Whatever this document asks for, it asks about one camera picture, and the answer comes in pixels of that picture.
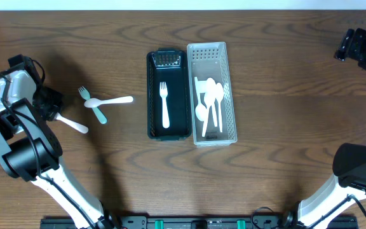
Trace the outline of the white plastic fork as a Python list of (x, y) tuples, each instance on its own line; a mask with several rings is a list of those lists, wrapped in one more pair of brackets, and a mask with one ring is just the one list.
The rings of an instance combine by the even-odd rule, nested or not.
[(86, 127), (86, 126), (84, 126), (84, 125), (82, 125), (80, 123), (74, 122), (74, 121), (72, 121), (72, 120), (70, 120), (68, 118), (65, 118), (60, 113), (57, 113), (55, 115), (54, 120), (62, 121), (66, 125), (72, 127), (73, 129), (77, 130), (78, 132), (80, 132), (82, 134), (86, 134), (89, 131), (88, 127)]
[(167, 90), (167, 85), (164, 81), (162, 81), (159, 84), (159, 94), (160, 94), (161, 100), (162, 100), (162, 125), (163, 125), (163, 128), (169, 128), (170, 119), (169, 119), (167, 101), (166, 101), (166, 98), (168, 96), (168, 90)]

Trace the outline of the thick white plastic spoon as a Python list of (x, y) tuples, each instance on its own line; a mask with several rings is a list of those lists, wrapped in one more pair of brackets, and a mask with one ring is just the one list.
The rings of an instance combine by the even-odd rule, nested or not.
[(100, 100), (97, 98), (91, 98), (84, 102), (84, 107), (86, 108), (97, 108), (101, 105), (106, 104), (126, 104), (133, 102), (134, 98), (132, 96), (124, 96), (124, 97), (118, 97), (114, 99), (106, 99), (106, 100)]

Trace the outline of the thin white spoon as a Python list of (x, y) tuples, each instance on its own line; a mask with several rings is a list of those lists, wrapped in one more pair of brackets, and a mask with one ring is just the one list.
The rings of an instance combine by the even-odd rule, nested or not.
[(199, 93), (198, 81), (199, 81), (199, 79), (197, 77), (195, 77), (194, 83), (195, 83), (196, 95), (197, 95), (197, 100), (198, 100), (198, 105), (195, 108), (195, 113), (196, 113), (197, 119), (199, 119), (199, 121), (203, 121), (204, 115), (206, 113), (206, 107), (201, 102), (201, 94), (203, 94), (203, 93)]
[(215, 102), (214, 93), (213, 92), (206, 92), (205, 96), (204, 96), (204, 101), (205, 101), (205, 104), (206, 104), (206, 113), (204, 115), (204, 120), (203, 120), (203, 130), (202, 130), (202, 136), (203, 137), (205, 137), (207, 127), (208, 127), (208, 118), (209, 118), (210, 108)]
[(224, 89), (223, 89), (221, 83), (217, 83), (216, 84), (215, 97), (216, 97), (217, 102), (218, 102), (218, 110), (219, 110), (219, 114), (218, 114), (219, 130), (220, 130), (220, 132), (222, 132), (222, 108), (221, 108), (221, 102), (222, 102), (222, 100), (224, 98)]
[(211, 108), (212, 108), (212, 116), (213, 116), (213, 123), (214, 126), (217, 127), (217, 112), (215, 109), (215, 81), (213, 78), (207, 79), (207, 93), (212, 98)]

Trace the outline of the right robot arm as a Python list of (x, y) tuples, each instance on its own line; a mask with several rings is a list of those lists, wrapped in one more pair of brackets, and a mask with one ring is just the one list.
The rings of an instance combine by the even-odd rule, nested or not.
[[(366, 71), (366, 30), (349, 29), (334, 54), (353, 59)], [(280, 228), (327, 228), (349, 206), (366, 199), (366, 144), (344, 143), (337, 150), (332, 175), (312, 196), (297, 204)]]

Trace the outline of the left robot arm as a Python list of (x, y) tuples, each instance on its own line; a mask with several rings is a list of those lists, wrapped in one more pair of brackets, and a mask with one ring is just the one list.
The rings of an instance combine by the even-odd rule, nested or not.
[(41, 64), (22, 54), (0, 72), (0, 165), (13, 178), (47, 192), (76, 228), (121, 228), (65, 166), (62, 147), (47, 123), (60, 119), (63, 95), (43, 85)]

